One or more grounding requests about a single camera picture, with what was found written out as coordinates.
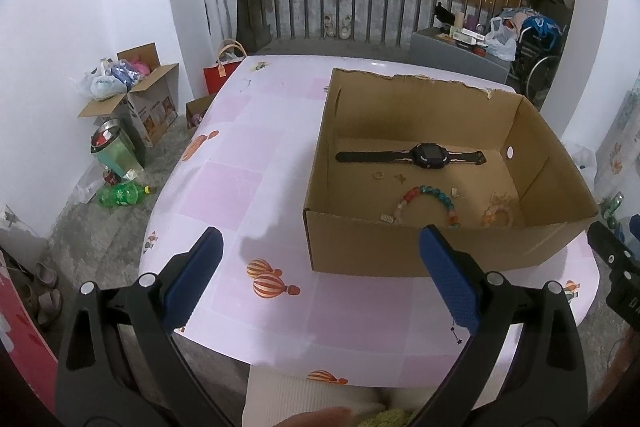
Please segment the person's right hand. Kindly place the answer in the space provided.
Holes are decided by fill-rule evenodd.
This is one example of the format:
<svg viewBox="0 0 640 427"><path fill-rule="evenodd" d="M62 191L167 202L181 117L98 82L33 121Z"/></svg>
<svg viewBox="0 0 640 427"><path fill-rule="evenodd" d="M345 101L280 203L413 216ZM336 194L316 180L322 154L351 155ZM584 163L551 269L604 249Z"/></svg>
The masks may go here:
<svg viewBox="0 0 640 427"><path fill-rule="evenodd" d="M352 410L348 407L326 409L293 415L277 423L276 427L345 427L352 423Z"/></svg>

